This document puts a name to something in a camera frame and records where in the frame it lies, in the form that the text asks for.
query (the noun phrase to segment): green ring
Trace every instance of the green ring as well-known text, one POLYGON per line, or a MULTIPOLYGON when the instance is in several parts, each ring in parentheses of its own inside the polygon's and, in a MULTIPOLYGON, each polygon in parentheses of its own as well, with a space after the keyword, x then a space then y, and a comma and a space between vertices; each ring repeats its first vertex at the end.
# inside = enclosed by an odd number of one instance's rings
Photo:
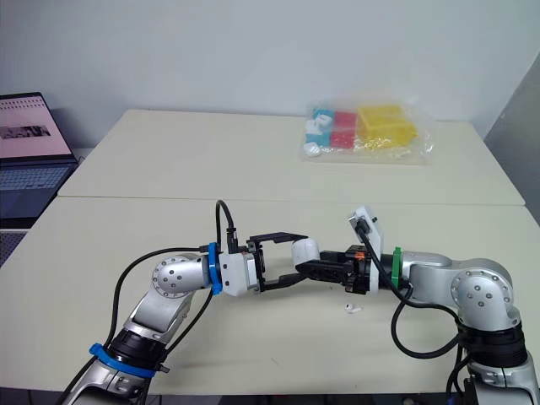
POLYGON ((391 283, 398 289, 399 288, 399 275, 402 271, 402 248, 397 247, 394 249, 393 258, 391 261, 391 283))

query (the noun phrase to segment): white table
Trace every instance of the white table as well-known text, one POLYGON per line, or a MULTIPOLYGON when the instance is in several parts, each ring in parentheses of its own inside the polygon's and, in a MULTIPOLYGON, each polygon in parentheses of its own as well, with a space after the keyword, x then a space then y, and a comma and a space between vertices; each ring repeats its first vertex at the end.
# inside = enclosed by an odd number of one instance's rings
POLYGON ((127 111, 60 191, 334 203, 522 205, 465 122, 438 123, 427 166, 301 161, 304 118, 127 111))
MULTIPOLYGON (((242 240, 272 231, 305 233, 322 249, 356 243, 345 220, 356 204, 232 202, 242 240)), ((400 245, 456 259, 488 257, 511 272, 527 347, 540 360, 536 251, 540 229, 524 207, 376 204, 386 251, 400 245)), ((0 271, 0 386, 61 390, 108 331, 116 278, 135 257, 214 239, 213 202, 57 198, 0 271)), ((290 272, 289 245, 265 245, 270 273, 290 272)), ((136 268, 121 295, 120 320, 149 286, 157 262, 136 268)), ((206 292, 196 294, 193 316, 206 292)), ((397 305, 388 292, 346 294, 305 281, 259 296, 216 297, 168 358, 153 392, 169 394, 440 392, 453 354, 410 359, 390 337, 397 305), (347 303, 362 305, 346 314, 347 303)), ((455 333, 449 316, 405 310, 411 348, 439 347, 455 333)))

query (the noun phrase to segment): red block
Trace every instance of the red block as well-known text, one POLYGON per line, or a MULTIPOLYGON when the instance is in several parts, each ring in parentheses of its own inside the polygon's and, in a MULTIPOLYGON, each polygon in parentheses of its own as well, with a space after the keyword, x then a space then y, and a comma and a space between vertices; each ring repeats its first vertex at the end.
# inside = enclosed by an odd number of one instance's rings
POLYGON ((353 112, 336 111, 334 113, 334 128, 356 128, 357 115, 353 112))
POLYGON ((334 113, 334 123, 330 135, 332 148, 352 149, 354 147, 356 118, 357 115, 353 112, 336 111, 334 113))

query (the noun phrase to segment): small white object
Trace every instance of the small white object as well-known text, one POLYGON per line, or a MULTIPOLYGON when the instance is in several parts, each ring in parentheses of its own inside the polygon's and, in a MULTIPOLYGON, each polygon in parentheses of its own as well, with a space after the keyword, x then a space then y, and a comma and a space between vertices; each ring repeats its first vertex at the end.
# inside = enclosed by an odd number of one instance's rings
POLYGON ((305 122, 305 132, 311 135, 322 135, 319 124, 317 124, 315 120, 307 120, 305 122))
POLYGON ((328 127, 329 125, 332 124, 332 117, 331 116, 325 116, 324 114, 320 114, 315 119, 315 122, 320 127, 328 127))
POLYGON ((309 260, 319 260, 321 256, 319 255, 319 246, 317 242, 311 238, 297 240, 291 246, 292 256, 293 256, 293 265, 296 265, 308 262, 309 260))
POLYGON ((345 312, 348 314, 355 314, 356 312, 359 312, 362 310, 362 307, 360 305, 355 304, 346 304, 345 305, 345 312))
POLYGON ((304 153, 310 158, 315 158, 321 154, 321 147, 316 142, 304 143, 304 153))

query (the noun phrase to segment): laptop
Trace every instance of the laptop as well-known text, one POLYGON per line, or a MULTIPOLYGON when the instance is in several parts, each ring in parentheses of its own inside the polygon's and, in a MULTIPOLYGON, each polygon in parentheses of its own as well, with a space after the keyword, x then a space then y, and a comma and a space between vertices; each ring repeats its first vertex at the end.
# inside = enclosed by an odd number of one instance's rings
POLYGON ((31 227, 76 167, 41 93, 0 95, 0 228, 31 227))

